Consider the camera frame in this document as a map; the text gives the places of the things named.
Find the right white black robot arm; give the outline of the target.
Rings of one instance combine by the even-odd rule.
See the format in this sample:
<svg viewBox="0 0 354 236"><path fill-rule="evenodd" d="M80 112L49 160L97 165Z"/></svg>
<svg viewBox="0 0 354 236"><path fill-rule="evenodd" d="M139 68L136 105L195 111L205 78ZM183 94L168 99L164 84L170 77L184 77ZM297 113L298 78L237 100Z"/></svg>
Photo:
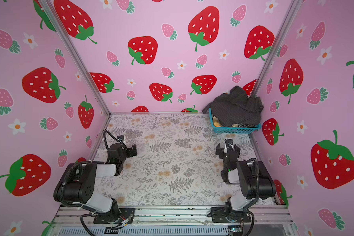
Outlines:
<svg viewBox="0 0 354 236"><path fill-rule="evenodd" d="M216 146L215 154L223 160L220 172L225 184L239 185L240 192L229 197L223 207L212 208L207 215L213 222L238 222L247 218L249 209L259 200L274 197L276 187L263 162L256 158L239 161L241 149L232 139L225 140L225 147Z"/></svg>

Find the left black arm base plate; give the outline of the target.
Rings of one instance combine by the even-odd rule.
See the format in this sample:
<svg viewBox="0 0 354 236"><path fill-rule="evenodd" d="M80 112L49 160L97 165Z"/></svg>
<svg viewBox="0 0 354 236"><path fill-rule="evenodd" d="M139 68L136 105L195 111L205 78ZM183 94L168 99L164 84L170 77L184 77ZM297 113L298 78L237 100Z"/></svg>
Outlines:
<svg viewBox="0 0 354 236"><path fill-rule="evenodd" d="M98 213L94 217L94 224L120 224L123 221L125 224L132 224L135 216L135 208L120 207L112 209L107 213Z"/></svg>

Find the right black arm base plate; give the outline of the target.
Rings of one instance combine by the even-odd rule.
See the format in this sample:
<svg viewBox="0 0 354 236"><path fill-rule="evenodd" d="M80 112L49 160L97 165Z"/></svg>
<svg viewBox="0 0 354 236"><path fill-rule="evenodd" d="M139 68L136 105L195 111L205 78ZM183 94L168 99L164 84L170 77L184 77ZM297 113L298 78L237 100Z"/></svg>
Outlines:
<svg viewBox="0 0 354 236"><path fill-rule="evenodd" d="M250 223L252 221L250 214L226 209L223 206L212 207L207 217L211 218L214 223Z"/></svg>

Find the dark grey pinstripe shirt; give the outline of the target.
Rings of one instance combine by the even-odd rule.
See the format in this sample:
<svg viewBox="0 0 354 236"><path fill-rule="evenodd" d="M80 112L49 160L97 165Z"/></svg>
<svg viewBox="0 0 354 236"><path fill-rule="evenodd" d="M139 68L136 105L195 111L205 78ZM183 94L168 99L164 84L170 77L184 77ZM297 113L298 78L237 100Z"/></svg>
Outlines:
<svg viewBox="0 0 354 236"><path fill-rule="evenodd" d="M202 109L206 114L211 114L219 119L224 127L233 125L257 126L261 121L264 106L259 97L249 97L244 89L235 86L230 93L223 93L216 97Z"/></svg>

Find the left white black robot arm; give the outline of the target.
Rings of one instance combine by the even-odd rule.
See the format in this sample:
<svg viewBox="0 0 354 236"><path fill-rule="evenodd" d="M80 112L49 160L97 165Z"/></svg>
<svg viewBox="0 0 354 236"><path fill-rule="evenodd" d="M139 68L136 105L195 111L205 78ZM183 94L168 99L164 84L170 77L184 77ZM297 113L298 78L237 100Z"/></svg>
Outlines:
<svg viewBox="0 0 354 236"><path fill-rule="evenodd" d="M108 149L108 159L69 164L54 190L54 200L64 207L79 207L93 213L99 223L115 223L124 219L117 200L94 190L95 181L103 177L119 176L127 158L137 155L137 146L116 143Z"/></svg>

